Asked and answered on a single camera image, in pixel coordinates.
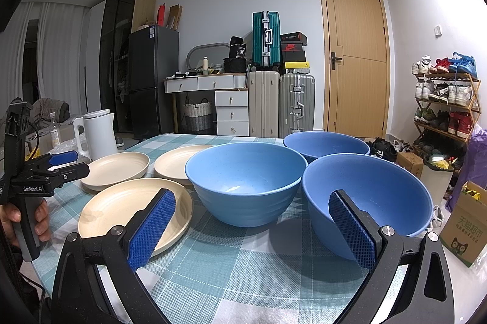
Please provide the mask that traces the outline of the person's left hand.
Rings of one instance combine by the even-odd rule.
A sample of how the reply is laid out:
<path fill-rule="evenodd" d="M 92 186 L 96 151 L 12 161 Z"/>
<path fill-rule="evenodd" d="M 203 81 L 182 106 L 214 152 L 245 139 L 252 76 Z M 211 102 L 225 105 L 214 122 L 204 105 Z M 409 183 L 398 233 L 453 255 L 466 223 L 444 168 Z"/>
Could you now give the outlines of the person's left hand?
<path fill-rule="evenodd" d="M 50 240 L 50 217 L 45 199 L 42 199 L 41 204 L 37 207 L 34 215 L 36 219 L 35 231 L 39 240 Z M 20 245 L 14 232 L 13 224 L 19 223 L 21 219 L 21 212 L 15 205 L 6 204 L 1 206 L 1 222 L 3 230 L 10 244 L 16 247 L 19 247 Z"/>

